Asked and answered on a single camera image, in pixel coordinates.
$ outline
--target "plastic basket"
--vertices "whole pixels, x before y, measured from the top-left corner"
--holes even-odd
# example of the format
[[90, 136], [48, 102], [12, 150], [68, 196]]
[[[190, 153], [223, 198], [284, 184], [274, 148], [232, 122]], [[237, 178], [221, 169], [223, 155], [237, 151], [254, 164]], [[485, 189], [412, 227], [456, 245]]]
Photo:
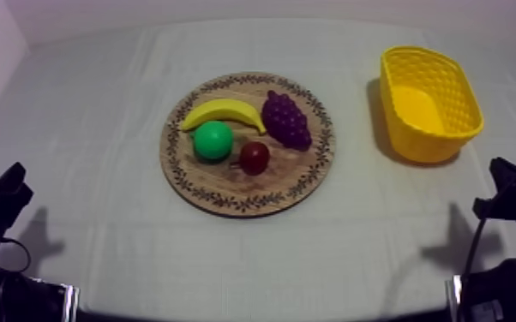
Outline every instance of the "plastic basket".
[[420, 47], [381, 56], [381, 97], [394, 151], [419, 163], [440, 163], [483, 129], [482, 112], [462, 68]]

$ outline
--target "white tablecloth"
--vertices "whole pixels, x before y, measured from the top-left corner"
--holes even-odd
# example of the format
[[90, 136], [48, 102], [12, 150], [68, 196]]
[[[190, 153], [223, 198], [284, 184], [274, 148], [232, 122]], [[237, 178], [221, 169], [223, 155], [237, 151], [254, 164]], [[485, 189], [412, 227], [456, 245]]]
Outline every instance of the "white tablecloth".
[[[468, 74], [486, 129], [455, 162], [413, 167], [378, 148], [370, 106], [392, 45], [442, 51]], [[159, 137], [195, 86], [248, 70], [309, 88], [333, 119], [336, 158], [290, 210], [218, 218], [172, 191]], [[355, 21], [209, 21], [43, 45], [0, 99], [0, 174], [22, 162], [35, 192], [8, 236], [30, 247], [30, 274], [80, 286], [82, 307], [103, 313], [319, 321], [442, 306], [496, 156], [516, 162], [515, 49]], [[489, 223], [478, 255], [477, 268], [515, 256], [516, 225]]]

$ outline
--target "wooden plate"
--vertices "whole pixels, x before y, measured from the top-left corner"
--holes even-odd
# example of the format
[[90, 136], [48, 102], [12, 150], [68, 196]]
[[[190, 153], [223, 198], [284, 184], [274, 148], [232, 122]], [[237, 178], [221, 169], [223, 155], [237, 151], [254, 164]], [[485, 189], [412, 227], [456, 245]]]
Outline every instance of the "wooden plate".
[[[189, 134], [180, 130], [193, 107], [211, 99], [235, 98], [260, 111], [268, 90], [288, 94], [306, 115], [313, 141], [310, 149], [287, 149], [268, 135], [259, 136], [255, 128], [227, 122], [234, 132], [232, 155], [220, 164], [198, 162]], [[266, 144], [271, 155], [268, 168], [258, 176], [230, 167], [243, 144], [252, 140]], [[160, 163], [170, 184], [193, 205], [221, 216], [253, 218], [279, 212], [306, 198], [326, 176], [334, 149], [330, 116], [310, 91], [277, 75], [239, 73], [210, 80], [178, 103], [162, 130]]]

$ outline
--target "yellow banana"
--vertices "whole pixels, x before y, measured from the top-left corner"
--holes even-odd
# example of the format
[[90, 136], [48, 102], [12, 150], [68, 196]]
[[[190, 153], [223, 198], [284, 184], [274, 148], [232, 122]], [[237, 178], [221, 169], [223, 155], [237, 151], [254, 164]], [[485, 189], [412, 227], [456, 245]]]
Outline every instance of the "yellow banana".
[[239, 121], [257, 127], [260, 134], [266, 133], [258, 110], [246, 102], [231, 98], [213, 99], [196, 106], [182, 122], [182, 130], [191, 130], [212, 120]]

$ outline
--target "purple grapes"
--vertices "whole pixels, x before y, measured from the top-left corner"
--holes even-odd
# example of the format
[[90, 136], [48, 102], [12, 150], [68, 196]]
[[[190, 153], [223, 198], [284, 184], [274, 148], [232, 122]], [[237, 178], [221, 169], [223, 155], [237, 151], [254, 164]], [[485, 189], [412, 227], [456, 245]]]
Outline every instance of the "purple grapes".
[[307, 151], [312, 145], [308, 118], [288, 94], [278, 95], [275, 91], [268, 91], [261, 116], [270, 136], [285, 147]]

